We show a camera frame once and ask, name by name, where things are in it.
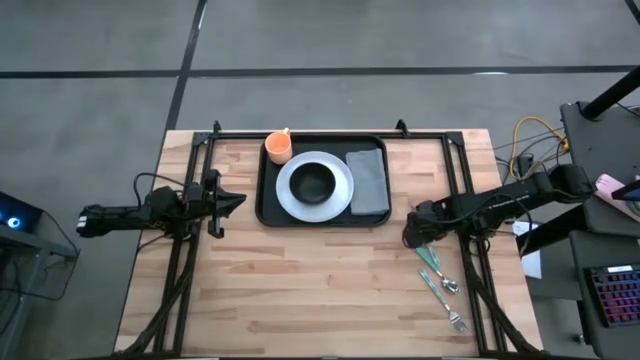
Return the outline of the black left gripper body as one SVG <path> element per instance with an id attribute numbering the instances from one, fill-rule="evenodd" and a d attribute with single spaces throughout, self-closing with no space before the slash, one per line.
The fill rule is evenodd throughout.
<path id="1" fill-rule="evenodd" d="M 218 170 L 205 170 L 200 183 L 192 183 L 187 188 L 187 218 L 202 220 L 210 217 L 208 233 L 221 239 L 224 229 L 220 226 L 217 190 L 220 173 Z"/>

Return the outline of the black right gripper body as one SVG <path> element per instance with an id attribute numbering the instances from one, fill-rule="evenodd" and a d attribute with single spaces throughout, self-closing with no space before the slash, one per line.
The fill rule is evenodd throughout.
<path id="1" fill-rule="evenodd" d="M 425 201 L 418 204 L 407 215 L 407 228 L 411 234 L 441 235 L 443 226 L 440 221 L 433 208 L 433 202 Z"/>

